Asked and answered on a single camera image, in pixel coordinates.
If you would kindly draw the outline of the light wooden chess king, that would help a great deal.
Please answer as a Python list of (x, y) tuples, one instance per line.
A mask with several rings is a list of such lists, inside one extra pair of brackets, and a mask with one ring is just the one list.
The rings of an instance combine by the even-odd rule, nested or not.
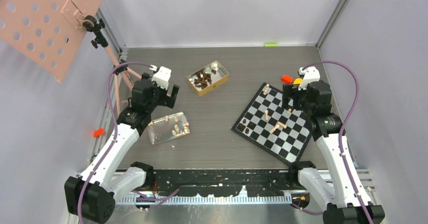
[(287, 126), (284, 123), (277, 122), (275, 126), (270, 130), (270, 134), (274, 133), (277, 129), (283, 128), (285, 129)]

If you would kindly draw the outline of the black white chessboard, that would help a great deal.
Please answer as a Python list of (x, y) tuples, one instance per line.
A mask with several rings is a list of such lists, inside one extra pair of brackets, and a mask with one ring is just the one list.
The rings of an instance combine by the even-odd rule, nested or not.
[[(231, 130), (290, 165), (301, 159), (311, 139), (308, 128), (310, 123), (306, 121), (302, 111), (293, 110), (288, 113), (282, 108), (280, 89), (270, 86), (267, 95), (264, 95), (266, 84), (264, 82), (259, 87)], [(268, 121), (265, 120), (265, 110), (269, 111)], [(279, 128), (270, 134), (270, 130), (277, 122), (284, 123), (287, 127)], [(248, 128), (249, 134), (245, 133), (245, 129), (238, 130), (239, 124), (243, 124), (245, 129)]]

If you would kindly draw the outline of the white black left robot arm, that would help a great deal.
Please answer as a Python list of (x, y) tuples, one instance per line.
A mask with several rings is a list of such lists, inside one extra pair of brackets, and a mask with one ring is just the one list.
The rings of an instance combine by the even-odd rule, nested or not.
[(106, 223), (117, 201), (137, 188), (148, 191), (154, 186), (153, 167), (142, 162), (134, 162), (116, 178), (114, 174), (128, 150), (150, 124), (155, 108), (173, 108), (179, 89), (174, 85), (168, 93), (150, 79), (135, 83), (129, 105), (119, 114), (99, 155), (79, 176), (69, 177), (64, 184), (68, 212), (78, 216), (79, 223), (86, 220)]

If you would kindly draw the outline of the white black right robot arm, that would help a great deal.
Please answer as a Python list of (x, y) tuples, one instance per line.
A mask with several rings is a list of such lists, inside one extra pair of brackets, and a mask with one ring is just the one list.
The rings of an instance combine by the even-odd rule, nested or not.
[(328, 165), (332, 185), (321, 176), (311, 161), (296, 161), (289, 167), (288, 182), (295, 189), (305, 188), (311, 200), (322, 209), (324, 223), (381, 223), (385, 212), (373, 203), (364, 189), (345, 136), (345, 122), (331, 112), (332, 92), (326, 82), (283, 85), (282, 107), (300, 110), (309, 123), (314, 139)]

